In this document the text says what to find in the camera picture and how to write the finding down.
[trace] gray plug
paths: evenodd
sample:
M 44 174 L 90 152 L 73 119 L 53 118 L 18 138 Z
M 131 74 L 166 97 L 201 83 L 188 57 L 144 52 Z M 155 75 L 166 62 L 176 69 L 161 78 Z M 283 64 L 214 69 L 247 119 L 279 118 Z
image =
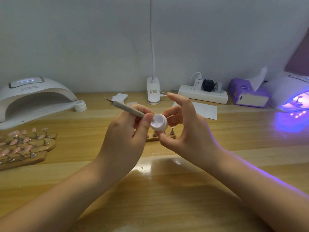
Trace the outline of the gray plug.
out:
M 215 93 L 218 93 L 218 94 L 223 93 L 222 83 L 221 83 L 221 82 L 217 82 L 217 83 L 214 85 L 214 92 L 215 92 Z

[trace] white power strip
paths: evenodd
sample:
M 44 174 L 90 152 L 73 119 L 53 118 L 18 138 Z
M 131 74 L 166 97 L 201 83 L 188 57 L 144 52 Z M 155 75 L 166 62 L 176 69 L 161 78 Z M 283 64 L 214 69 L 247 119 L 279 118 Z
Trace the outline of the white power strip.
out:
M 198 99 L 214 103 L 222 103 L 222 104 L 226 104 L 228 100 L 226 91 L 223 91 L 223 93 L 218 94 L 215 92 L 207 92 L 204 90 L 195 90 L 193 89 L 193 86 L 189 85 L 181 85 L 178 94 L 185 96 L 187 98 Z

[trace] tissue pack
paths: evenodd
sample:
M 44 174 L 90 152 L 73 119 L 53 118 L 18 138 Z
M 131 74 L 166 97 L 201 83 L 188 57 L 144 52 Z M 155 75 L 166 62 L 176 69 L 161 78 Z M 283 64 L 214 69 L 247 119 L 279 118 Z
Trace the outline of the tissue pack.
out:
M 227 89 L 236 105 L 264 108 L 270 94 L 260 86 L 254 91 L 250 81 L 234 78 Z

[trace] white cable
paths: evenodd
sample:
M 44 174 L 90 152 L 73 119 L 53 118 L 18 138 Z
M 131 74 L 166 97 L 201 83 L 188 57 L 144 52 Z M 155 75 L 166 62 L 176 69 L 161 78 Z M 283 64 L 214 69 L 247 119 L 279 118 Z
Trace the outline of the white cable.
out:
M 191 76 L 191 80 L 190 80 L 190 84 L 189 84 L 189 85 L 191 85 L 192 77 L 193 77 L 196 73 L 194 73 L 194 74 Z
M 152 42 L 152 0 L 150 0 L 150 44 L 152 53 L 152 80 L 155 80 L 155 51 Z

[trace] uv nail lamp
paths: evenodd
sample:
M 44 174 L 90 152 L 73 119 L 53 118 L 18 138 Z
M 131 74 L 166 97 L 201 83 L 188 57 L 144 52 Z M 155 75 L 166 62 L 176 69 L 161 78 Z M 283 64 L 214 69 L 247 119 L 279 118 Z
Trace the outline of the uv nail lamp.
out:
M 76 96 L 43 77 L 12 81 L 0 89 L 0 130 L 74 107 Z
M 281 72 L 277 78 L 266 82 L 270 104 L 281 112 L 309 110 L 309 76 Z

